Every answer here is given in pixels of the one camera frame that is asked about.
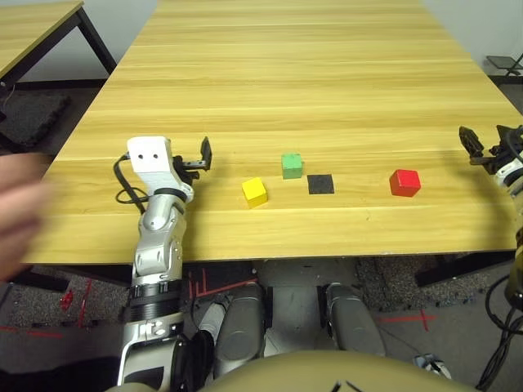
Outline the blurred bystander hand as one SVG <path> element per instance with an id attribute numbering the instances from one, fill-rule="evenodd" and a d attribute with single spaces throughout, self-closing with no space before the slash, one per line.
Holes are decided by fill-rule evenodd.
<path id="1" fill-rule="evenodd" d="M 1 280 L 6 282 L 24 268 L 24 258 L 42 228 L 43 211 L 50 198 L 42 181 L 48 156 L 9 154 L 1 157 Z"/>

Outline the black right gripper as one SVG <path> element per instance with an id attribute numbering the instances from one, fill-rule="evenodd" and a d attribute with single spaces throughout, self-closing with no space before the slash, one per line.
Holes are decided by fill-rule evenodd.
<path id="1" fill-rule="evenodd" d="M 514 129 L 511 127 L 497 125 L 496 128 L 500 141 L 498 145 L 489 149 L 490 161 L 485 168 L 489 174 L 495 174 L 502 167 L 512 162 L 522 165 L 522 138 L 519 136 L 512 137 Z M 480 143 L 477 134 L 468 127 L 460 127 L 458 135 L 463 148 L 469 155 L 470 164 L 483 165 L 485 161 L 484 146 Z"/>

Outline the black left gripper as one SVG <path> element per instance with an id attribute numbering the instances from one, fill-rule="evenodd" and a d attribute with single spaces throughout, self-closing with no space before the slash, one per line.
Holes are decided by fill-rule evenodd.
<path id="1" fill-rule="evenodd" d="M 181 155 L 172 158 L 172 165 L 181 181 L 187 185 L 192 185 L 194 180 L 199 179 L 199 171 L 208 171 L 212 165 L 212 148 L 207 136 L 203 138 L 200 153 L 201 160 L 184 162 Z"/>

